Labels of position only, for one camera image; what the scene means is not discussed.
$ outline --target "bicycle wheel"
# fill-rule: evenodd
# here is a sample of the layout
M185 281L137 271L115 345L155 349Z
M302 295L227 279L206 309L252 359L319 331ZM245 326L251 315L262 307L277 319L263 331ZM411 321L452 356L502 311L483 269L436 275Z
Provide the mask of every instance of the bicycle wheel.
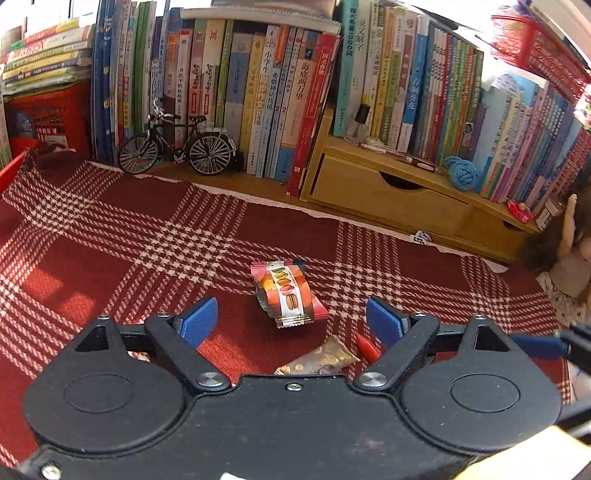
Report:
M217 175L232 161L233 151L225 135L204 132L191 145L189 162L203 175Z
M125 173L138 175L154 166L158 160L158 142L147 135L130 138L119 150L119 168Z

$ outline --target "bookshelf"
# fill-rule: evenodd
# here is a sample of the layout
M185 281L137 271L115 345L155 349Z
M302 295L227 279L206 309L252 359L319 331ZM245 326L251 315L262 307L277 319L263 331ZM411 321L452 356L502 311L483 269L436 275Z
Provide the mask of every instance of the bookshelf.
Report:
M528 235L538 232L506 206L460 192L447 176L348 144L329 134L334 109L319 126L300 199L332 207L401 232L425 230L435 243L501 262L513 262Z

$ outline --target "snack wrapper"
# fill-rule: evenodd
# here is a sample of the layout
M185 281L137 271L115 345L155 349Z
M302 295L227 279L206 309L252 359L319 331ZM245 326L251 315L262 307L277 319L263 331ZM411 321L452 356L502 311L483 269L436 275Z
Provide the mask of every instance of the snack wrapper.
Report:
M359 362L359 358L349 352L337 337L331 335L316 350L279 367L275 370L275 375L333 375L355 362Z
M289 260L251 264L256 298L278 328L326 320L328 311L310 291L304 263Z

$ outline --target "wooden drawer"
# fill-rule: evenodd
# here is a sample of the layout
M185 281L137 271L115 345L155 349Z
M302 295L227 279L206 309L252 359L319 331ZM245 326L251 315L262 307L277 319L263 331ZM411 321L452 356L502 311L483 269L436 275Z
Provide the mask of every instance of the wooden drawer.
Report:
M453 233L469 209L459 200L397 177L392 179L396 186L376 170L325 155L311 197L383 223L440 235Z
M517 258L528 233L482 210L472 209L455 235L484 245L492 251L501 252L511 261Z

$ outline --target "red plaid rug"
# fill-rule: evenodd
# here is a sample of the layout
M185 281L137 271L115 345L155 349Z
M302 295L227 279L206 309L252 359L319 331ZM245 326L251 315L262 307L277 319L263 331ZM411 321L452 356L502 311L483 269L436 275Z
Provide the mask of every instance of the red plaid rug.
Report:
M249 265L278 258L306 261L328 323L278 330L259 307ZM272 373L330 333L356 353L351 338L369 334L372 295L447 323L481 312L507 332L557 328L534 278L517 267L497 275L477 257L193 184L126 176L75 154L27 160L0 202L0 460L12 465L35 448L23 392L89 319L139 322L204 295L217 297L219 320L200 352L234 381L241 372ZM568 400L564 366L544 368Z

